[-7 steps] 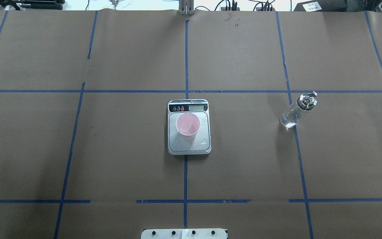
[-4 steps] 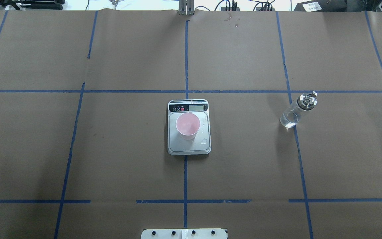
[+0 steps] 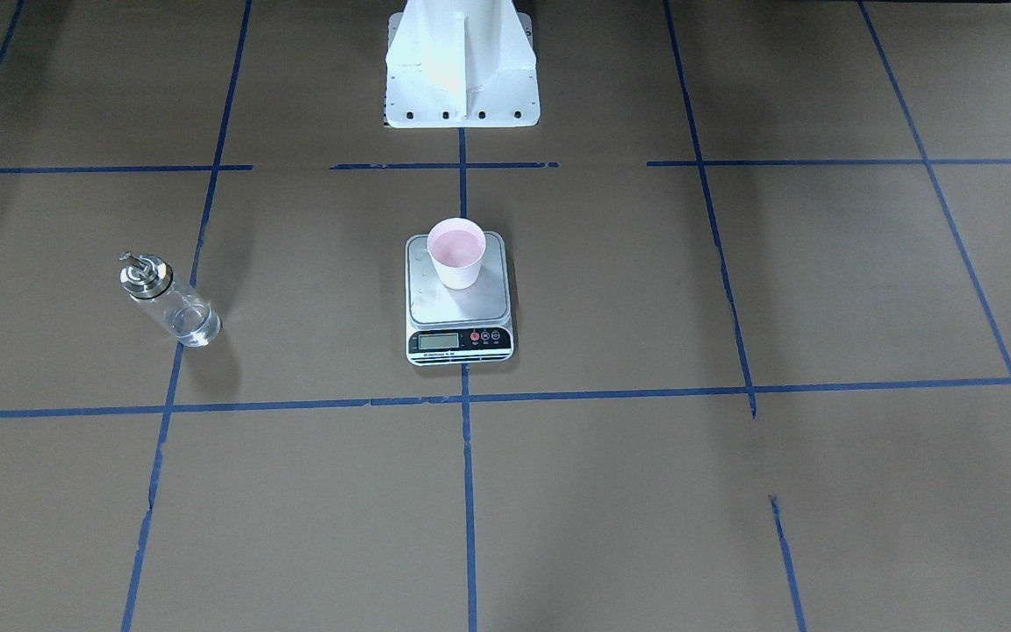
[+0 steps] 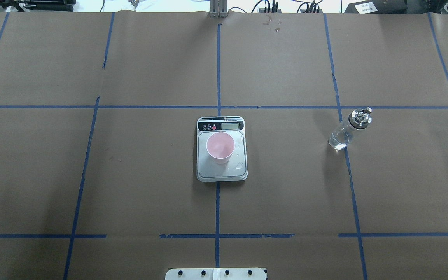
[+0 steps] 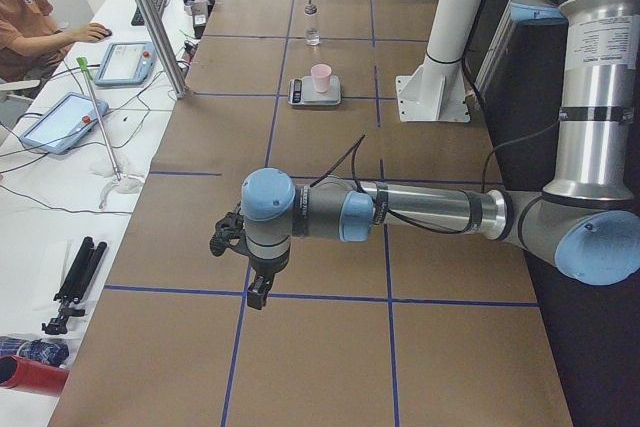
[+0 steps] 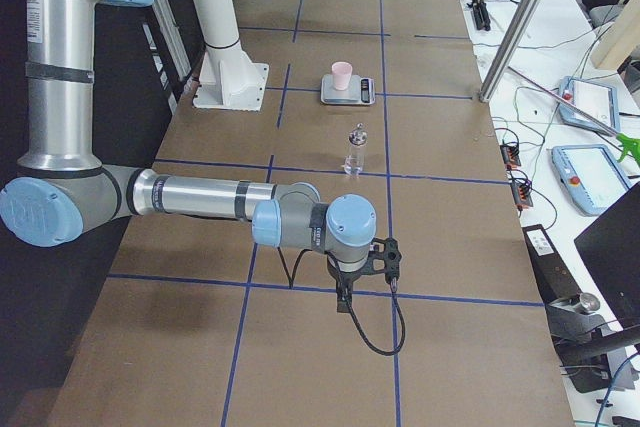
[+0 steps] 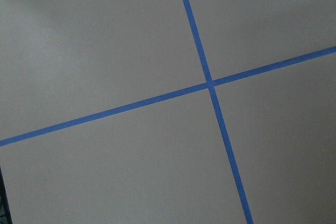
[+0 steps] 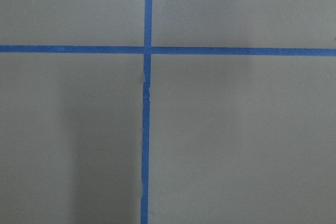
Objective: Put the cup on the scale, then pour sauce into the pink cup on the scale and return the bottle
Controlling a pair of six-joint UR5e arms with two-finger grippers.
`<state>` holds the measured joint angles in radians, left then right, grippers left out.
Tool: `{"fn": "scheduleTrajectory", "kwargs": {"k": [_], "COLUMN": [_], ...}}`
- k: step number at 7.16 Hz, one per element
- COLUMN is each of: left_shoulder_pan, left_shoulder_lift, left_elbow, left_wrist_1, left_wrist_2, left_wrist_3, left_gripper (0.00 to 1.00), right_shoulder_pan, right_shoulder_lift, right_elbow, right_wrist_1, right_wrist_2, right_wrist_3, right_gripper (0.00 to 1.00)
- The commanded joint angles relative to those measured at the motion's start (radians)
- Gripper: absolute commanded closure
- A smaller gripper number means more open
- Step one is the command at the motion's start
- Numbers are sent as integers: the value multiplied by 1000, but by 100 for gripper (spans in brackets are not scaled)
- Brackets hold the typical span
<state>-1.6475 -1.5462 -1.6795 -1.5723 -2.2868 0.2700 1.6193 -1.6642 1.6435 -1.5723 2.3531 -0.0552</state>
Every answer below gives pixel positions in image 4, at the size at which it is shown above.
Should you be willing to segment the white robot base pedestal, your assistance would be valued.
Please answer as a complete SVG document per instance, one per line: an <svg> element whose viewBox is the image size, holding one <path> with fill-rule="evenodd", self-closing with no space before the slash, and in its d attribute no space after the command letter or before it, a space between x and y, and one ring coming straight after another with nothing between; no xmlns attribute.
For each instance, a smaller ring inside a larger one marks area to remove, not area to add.
<svg viewBox="0 0 448 280"><path fill-rule="evenodd" d="M267 269L245 268L178 268L169 269L166 280L267 280Z"/></svg>

